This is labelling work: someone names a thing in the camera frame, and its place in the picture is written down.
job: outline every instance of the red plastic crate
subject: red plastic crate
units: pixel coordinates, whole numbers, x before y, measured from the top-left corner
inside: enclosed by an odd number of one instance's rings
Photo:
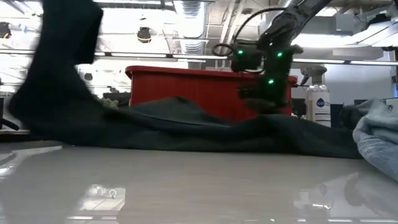
[[[242,83],[254,81],[250,74],[242,76],[233,72],[130,66],[126,68],[126,75],[132,80],[131,105],[181,96],[193,100],[208,114],[229,121],[257,116],[244,106],[237,92]],[[297,78],[289,77],[289,82],[296,84]],[[290,86],[286,97],[291,99]],[[291,112],[291,107],[283,110],[288,115]]]

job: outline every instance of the ceiling duct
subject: ceiling duct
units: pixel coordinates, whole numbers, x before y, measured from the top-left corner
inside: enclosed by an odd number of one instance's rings
[[[206,3],[202,1],[174,1],[175,10],[180,18],[179,33],[190,40],[181,40],[183,54],[203,54],[205,43],[201,39],[205,32]]]
[[[161,9],[174,11],[172,0],[94,0],[101,8],[111,9]]]

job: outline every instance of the pipe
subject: pipe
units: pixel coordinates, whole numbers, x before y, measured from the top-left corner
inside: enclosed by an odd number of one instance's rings
[[[205,32],[206,6],[201,1],[174,1],[175,10],[180,18],[179,35],[187,38],[201,39]],[[181,40],[183,54],[203,54],[205,43],[197,40]]]
[[[244,6],[245,1],[240,0],[240,2],[238,3],[238,9],[236,10],[236,16],[234,18],[234,22],[232,23],[231,28],[229,29],[229,34],[228,34],[228,38],[226,39],[226,44],[229,44],[232,40],[233,35],[235,34],[235,30],[238,26],[238,22],[239,19],[241,17],[242,11],[243,11],[243,6]],[[228,49],[226,47],[224,47],[224,54],[226,53]]]
[[[207,24],[209,24],[209,22],[210,22],[210,13],[208,13],[207,14],[207,17],[206,17],[206,22],[205,22],[205,27],[206,27],[206,36],[205,36],[205,39],[206,40],[204,40],[205,41],[205,51],[204,51],[204,54],[206,54],[206,50],[207,50],[207,44],[208,44],[208,37],[209,37],[209,30],[210,30],[210,27],[207,25]]]
[[[25,10],[23,10],[23,8],[21,8],[20,6],[18,6],[14,1],[11,0],[4,0],[4,2],[11,6],[13,9],[17,10],[18,12],[20,12],[22,15],[25,15]]]
[[[220,36],[220,43],[221,44],[224,43],[224,40],[225,40],[225,37],[226,37],[226,33],[228,31],[228,28],[229,28],[229,24],[231,23],[231,18],[232,18],[232,14],[233,14],[233,11],[234,11],[235,3],[236,3],[235,1],[231,1],[229,3],[228,9],[227,9],[228,10],[228,14],[226,16],[224,24],[222,25],[223,26],[223,30],[221,31],[221,36]]]

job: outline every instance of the ceiling light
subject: ceiling light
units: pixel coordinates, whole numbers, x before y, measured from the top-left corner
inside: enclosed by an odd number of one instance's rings
[[[292,45],[310,48],[337,48],[353,44],[350,36],[325,35],[325,34],[300,34],[293,41]]]
[[[116,220],[116,217],[111,217],[111,216],[106,216],[106,217],[101,217],[102,220]]]
[[[197,42],[209,42],[208,39],[196,39],[196,38],[188,38],[188,37],[172,37],[173,40],[194,40]]]
[[[73,216],[73,217],[68,217],[70,220],[92,220],[94,217],[90,216]]]
[[[112,53],[114,57],[166,58],[166,54]]]
[[[215,55],[183,55],[183,54],[179,54],[179,55],[173,55],[173,58],[185,58],[185,59],[209,59],[209,60],[216,60],[216,59],[220,59],[220,60],[226,60],[227,57],[226,56],[215,56]]]
[[[295,59],[293,59],[293,62],[297,62],[297,63],[328,63],[328,64],[342,64],[342,63],[344,63],[344,60],[295,58]]]
[[[378,62],[378,61],[351,61],[351,65],[384,65],[398,66],[398,62]]]
[[[1,49],[0,54],[34,54],[34,50],[9,50],[9,49]]]
[[[353,222],[352,220],[349,219],[336,219],[336,218],[331,218],[328,219],[329,222]]]
[[[338,10],[341,8],[337,7],[324,7],[316,16],[325,16],[325,17],[332,17],[335,14],[339,13]]]
[[[199,59],[178,59],[178,62],[198,62],[198,63],[205,63],[206,60],[199,60]]]
[[[362,219],[360,222],[365,222],[365,223],[398,223],[397,220],[388,220],[388,219]]]

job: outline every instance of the ceiling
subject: ceiling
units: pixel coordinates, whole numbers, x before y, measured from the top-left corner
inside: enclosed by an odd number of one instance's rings
[[[10,2],[17,3],[16,6],[19,7],[12,7]],[[227,28],[225,29],[227,32],[224,35],[224,40],[227,41],[229,40],[228,37],[232,37],[234,30],[253,12],[269,7],[269,3],[271,6],[275,6],[279,0],[242,0],[235,5],[231,5],[230,0],[205,1],[203,2],[203,13],[206,13],[204,15],[206,22],[204,22],[203,35],[199,40],[190,40],[190,38],[188,38],[189,40],[182,40],[189,33],[196,32],[198,24],[192,24],[193,20],[179,14],[178,9],[176,9],[177,13],[172,10],[173,2],[171,0],[166,0],[163,7],[159,7],[156,0],[96,0],[96,2],[104,10],[101,34],[98,39],[97,51],[99,52],[183,54],[187,51],[187,44],[202,42],[205,45],[202,54],[211,54],[212,47],[220,43],[224,27]],[[352,15],[355,12],[364,13],[382,9],[390,4],[391,1],[386,0],[334,0],[318,16],[334,16],[337,13]],[[233,9],[229,25],[227,25],[227,21],[229,20],[228,8]],[[42,8],[38,1],[17,2],[13,0],[0,0],[0,22],[9,22],[12,30],[12,37],[10,39],[0,40],[0,50],[33,50],[39,38],[41,20],[40,16],[33,16],[33,14],[41,15],[41,13]],[[264,18],[264,16],[255,17],[242,30],[240,37],[244,39],[257,39],[259,35],[258,25]],[[150,27],[152,34],[151,43],[142,44],[138,41],[137,31],[140,27]],[[309,35],[303,37],[302,39],[306,41],[311,38]],[[305,52],[301,55],[304,58],[335,59],[377,59],[381,56],[382,50],[380,48],[334,49],[333,47],[325,48],[324,45],[305,47]],[[16,85],[22,82],[30,58],[5,54],[0,54],[0,58],[2,61],[0,64],[0,77],[2,81],[4,83],[15,83]],[[165,67],[185,68],[188,67],[188,64],[198,62],[165,59],[161,63],[161,66]],[[102,60],[99,58],[94,65],[80,67],[80,70],[82,74],[86,72],[93,73],[95,78],[89,84],[102,88],[103,91],[107,91],[110,85],[117,85],[120,89],[128,91],[129,80],[120,71],[123,71],[125,66],[134,64],[159,66],[159,61],[153,64],[150,60],[142,61],[137,58],[129,58],[129,60],[124,61]],[[214,66],[214,62],[205,62],[204,64],[207,67],[209,66],[208,64]]]

